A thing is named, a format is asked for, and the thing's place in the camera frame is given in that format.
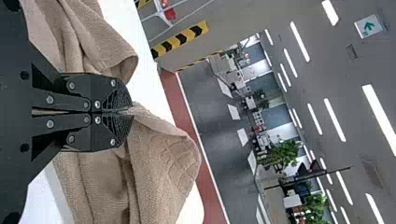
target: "screw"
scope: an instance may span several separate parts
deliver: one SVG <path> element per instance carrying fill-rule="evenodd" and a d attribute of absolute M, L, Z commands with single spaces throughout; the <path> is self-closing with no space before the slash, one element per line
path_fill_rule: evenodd
<path fill-rule="evenodd" d="M 96 117 L 95 118 L 95 123 L 96 124 L 100 124 L 100 122 L 102 122 L 101 118 L 100 117 Z"/>
<path fill-rule="evenodd" d="M 84 118 L 84 122 L 86 122 L 86 123 L 89 123 L 90 120 L 91 120 L 90 117 L 85 117 L 85 118 Z"/>
<path fill-rule="evenodd" d="M 47 121 L 47 128 L 51 129 L 51 128 L 53 128 L 53 126 L 55 126 L 55 123 L 53 122 L 52 119 L 50 119 L 49 121 Z"/>
<path fill-rule="evenodd" d="M 74 143 L 74 141 L 75 141 L 74 135 L 70 135 L 69 138 L 67 139 L 67 141 L 69 141 L 69 143 Z"/>
<path fill-rule="evenodd" d="M 53 100 L 52 96 L 48 96 L 46 101 L 47 101 L 47 104 L 52 105 L 54 100 Z"/>
<path fill-rule="evenodd" d="M 99 109 L 100 108 L 100 102 L 99 101 L 95 101 L 95 108 Z"/>
<path fill-rule="evenodd" d="M 75 89 L 76 88 L 76 84 L 74 82 L 70 82 L 69 83 L 69 88 L 70 88 L 70 90 Z"/>

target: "metal pole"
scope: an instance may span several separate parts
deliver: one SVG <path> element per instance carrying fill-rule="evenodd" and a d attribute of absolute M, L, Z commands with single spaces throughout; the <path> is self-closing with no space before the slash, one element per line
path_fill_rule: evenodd
<path fill-rule="evenodd" d="M 343 169 L 340 169 L 340 170 L 331 171 L 331 172 L 327 172 L 327 171 L 326 171 L 324 174 L 310 176 L 310 177 L 307 177 L 307 178 L 299 179 L 299 180 L 297 180 L 297 181 L 300 182 L 300 181 L 305 181 L 305 180 L 312 179 L 312 178 L 319 177 L 319 176 L 323 176 L 323 175 L 330 175 L 330 174 L 333 174 L 333 173 L 335 173 L 335 172 L 343 172 L 343 171 L 345 171 L 345 170 L 349 170 L 349 169 L 352 168 L 352 167 L 353 167 L 353 166 L 348 166 L 348 167 L 346 167 L 346 168 L 343 168 Z M 264 190 L 275 189 L 275 188 L 280 187 L 280 186 L 281 186 L 280 184 L 278 184 L 278 185 L 273 185 L 273 186 L 271 186 L 271 187 L 264 188 Z"/>

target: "potted plant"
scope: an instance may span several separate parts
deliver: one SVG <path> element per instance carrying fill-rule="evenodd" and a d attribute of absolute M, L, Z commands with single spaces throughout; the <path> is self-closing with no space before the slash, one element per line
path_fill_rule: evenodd
<path fill-rule="evenodd" d="M 329 206 L 329 201 L 323 194 L 311 194 L 305 198 L 303 206 L 304 218 L 309 224 L 330 224 L 329 221 L 323 220 L 324 208 Z"/>
<path fill-rule="evenodd" d="M 272 147 L 268 150 L 267 157 L 257 160 L 257 163 L 264 166 L 279 164 L 284 170 L 289 165 L 297 165 L 298 150 L 295 142 L 284 142 L 280 147 Z"/>

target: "white surface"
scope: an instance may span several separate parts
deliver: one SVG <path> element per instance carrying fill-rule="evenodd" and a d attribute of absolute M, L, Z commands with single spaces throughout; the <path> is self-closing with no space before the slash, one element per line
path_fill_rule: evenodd
<path fill-rule="evenodd" d="M 181 94 L 183 95 L 184 102 L 185 102 L 185 104 L 186 104 L 187 110 L 189 111 L 190 119 L 191 119 L 191 121 L 192 121 L 192 126 L 194 127 L 195 133 L 196 133 L 196 135 L 197 135 L 198 142 L 199 142 L 199 146 L 200 146 L 200 148 L 201 148 L 201 150 L 202 150 L 202 153 L 204 154 L 204 159 L 205 159 L 205 162 L 206 162 L 206 164 L 207 164 L 207 168 L 208 168 L 208 170 L 209 170 L 210 177 L 212 178 L 212 181 L 213 181 L 213 183 L 214 183 L 214 185 L 215 185 L 216 194 L 218 195 L 218 197 L 219 197 L 219 202 L 220 202 L 220 204 L 221 204 L 221 209 L 222 209 L 222 211 L 223 211 L 223 214 L 224 214 L 224 216 L 225 216 L 225 219 L 226 219 L 226 221 L 227 221 L 227 224 L 230 224 L 230 220 L 228 219 L 227 211 L 225 210 L 224 203 L 223 203 L 223 201 L 222 201 L 222 199 L 221 199 L 221 195 L 220 195 L 220 193 L 219 193 L 218 184 L 216 183 L 216 179 L 215 179 L 215 177 L 213 176 L 212 168 L 210 167 L 209 160 L 207 159 L 207 156 L 206 156 L 204 144 L 202 144 L 201 135 L 200 135 L 199 132 L 198 132 L 197 126 L 196 126 L 196 124 L 195 124 L 194 117 L 192 116 L 192 113 L 191 113 L 191 109 L 190 109 L 189 102 L 187 101 L 186 93 L 184 92 L 183 85 L 181 84 L 180 77 L 178 76 L 178 74 L 177 74 L 177 82 L 178 82 L 178 85 L 180 86 Z M 202 220 L 200 219 L 200 220 L 197 221 L 196 223 L 202 223 L 203 221 L 204 221 L 204 217 L 202 217 Z"/>
<path fill-rule="evenodd" d="M 271 224 L 270 218 L 268 217 L 267 211 L 265 210 L 264 204 L 262 203 L 262 197 L 260 196 L 260 194 L 259 194 L 258 198 L 259 198 L 258 200 L 259 200 L 260 209 L 262 210 L 262 213 L 264 214 L 265 223 Z"/>
<path fill-rule="evenodd" d="M 228 110 L 230 111 L 231 118 L 241 119 L 241 117 L 239 117 L 238 108 L 236 108 L 233 105 L 227 105 L 227 106 L 228 106 Z"/>
<path fill-rule="evenodd" d="M 366 95 L 369 101 L 370 107 L 373 109 L 376 121 L 378 121 L 379 127 L 381 127 L 382 133 L 388 140 L 389 146 L 393 151 L 393 155 L 396 156 L 396 133 L 393 130 L 392 125 L 389 122 L 388 116 L 385 113 L 384 108 L 379 102 L 376 96 L 375 90 L 372 85 L 362 86 L 364 95 Z"/>
<path fill-rule="evenodd" d="M 240 129 L 237 131 L 239 140 L 241 141 L 242 147 L 244 147 L 248 142 L 248 135 L 245 129 Z"/>
<path fill-rule="evenodd" d="M 254 99 L 253 99 L 252 96 L 249 96 L 249 97 L 245 98 L 245 101 L 247 102 L 247 108 L 248 109 L 251 110 L 251 109 L 257 108 L 256 102 L 254 102 Z"/>
<path fill-rule="evenodd" d="M 227 95 L 228 97 L 233 98 L 230 92 L 230 88 L 228 88 L 228 86 L 224 84 L 224 82 L 220 81 L 220 79 L 218 79 L 218 82 L 220 85 L 221 92 Z"/>
<path fill-rule="evenodd" d="M 302 204 L 303 203 L 301 202 L 300 195 L 298 194 L 283 198 L 283 205 L 285 208 L 292 208 Z"/>
<path fill-rule="evenodd" d="M 277 142 L 277 135 L 279 134 L 283 140 L 289 140 L 299 136 L 294 128 L 293 122 L 281 125 L 271 130 L 267 130 L 268 135 L 271 136 L 271 142 Z"/>
<path fill-rule="evenodd" d="M 139 64 L 128 85 L 132 98 L 153 114 L 175 124 L 134 1 L 99 0 L 99 3 L 107 22 L 134 47 L 139 56 Z M 178 224 L 204 221 L 204 208 L 196 187 L 192 189 L 180 218 L 191 217 L 191 214 L 194 218 L 182 219 Z M 20 223 L 73 223 L 52 163 L 29 185 L 26 208 Z"/>
<path fill-rule="evenodd" d="M 371 27 L 370 29 L 364 29 L 367 22 L 373 24 L 374 26 Z M 366 38 L 369 37 L 370 35 L 375 35 L 378 34 L 382 31 L 384 31 L 384 28 L 382 27 L 381 22 L 379 21 L 378 17 L 376 15 L 371 15 L 369 17 L 364 18 L 361 21 L 355 22 L 355 27 L 358 30 L 359 35 L 361 38 Z"/>
<path fill-rule="evenodd" d="M 264 220 L 262 220 L 262 214 L 260 213 L 259 208 L 257 208 L 257 210 L 256 210 L 256 218 L 257 218 L 257 223 L 265 224 Z"/>
<path fill-rule="evenodd" d="M 248 164 L 250 165 L 251 173 L 254 174 L 254 172 L 256 172 L 257 162 L 253 151 L 250 151 L 250 153 L 248 154 L 247 161 Z"/>

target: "white floor marking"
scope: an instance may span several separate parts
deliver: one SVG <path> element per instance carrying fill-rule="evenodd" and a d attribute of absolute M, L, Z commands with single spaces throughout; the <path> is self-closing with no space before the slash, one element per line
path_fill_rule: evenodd
<path fill-rule="evenodd" d="M 205 159 L 205 162 L 206 162 L 206 164 L 207 164 L 207 168 L 209 168 L 208 170 L 209 170 L 209 173 L 210 173 L 210 177 L 212 178 L 212 181 L 213 181 L 213 183 L 215 184 L 215 190 L 216 190 L 216 193 L 218 194 L 218 197 L 219 197 L 219 202 L 220 202 L 220 204 L 221 204 L 221 209 L 222 209 L 222 211 L 223 211 L 223 214 L 224 214 L 224 216 L 225 216 L 225 219 L 226 219 L 226 221 L 227 221 L 227 224 L 230 224 L 230 219 L 228 219 L 227 211 L 225 210 L 224 203 L 223 203 L 223 201 L 222 201 L 222 199 L 221 199 L 221 195 L 220 195 L 220 193 L 219 193 L 218 184 L 216 183 L 216 179 L 215 179 L 215 177 L 213 176 L 212 168 L 210 167 L 210 163 L 209 163 L 209 160 L 207 159 L 204 145 L 202 144 L 201 135 L 198 133 L 198 129 L 197 129 L 197 126 L 196 126 L 196 124 L 195 124 L 194 117 L 192 116 L 192 113 L 191 113 L 191 109 L 190 109 L 189 102 L 187 101 L 186 93 L 184 92 L 183 85 L 181 84 L 180 77 L 178 76 L 178 74 L 177 74 L 177 82 L 178 82 L 178 85 L 180 86 L 181 93 L 182 93 L 182 95 L 183 95 L 184 102 L 185 102 L 185 104 L 186 104 L 187 110 L 189 111 L 190 119 L 191 119 L 191 121 L 192 121 L 192 126 L 194 127 L 195 133 L 196 133 L 196 135 L 197 135 L 199 145 L 200 145 L 200 147 L 201 147 L 201 149 L 202 149 L 202 152 L 203 152 L 203 154 L 204 154 L 204 159 Z"/>
<path fill-rule="evenodd" d="M 238 137 L 241 140 L 242 147 L 244 147 L 248 142 L 248 135 L 245 129 L 238 130 Z"/>
<path fill-rule="evenodd" d="M 270 218 L 268 217 L 267 210 L 264 208 L 264 204 L 262 203 L 262 197 L 259 194 L 259 205 L 260 209 L 262 210 L 262 213 L 264 214 L 264 219 L 266 224 L 271 224 Z"/>
<path fill-rule="evenodd" d="M 220 79 L 218 79 L 218 82 L 219 82 L 219 85 L 220 85 L 220 88 L 221 88 L 221 92 L 224 93 L 225 95 L 228 95 L 230 98 L 233 98 L 228 86 L 226 84 L 224 84 L 224 82 L 220 81 Z"/>
<path fill-rule="evenodd" d="M 241 119 L 238 113 L 238 108 L 233 105 L 228 105 L 228 110 L 230 111 L 231 118 L 233 119 Z"/>

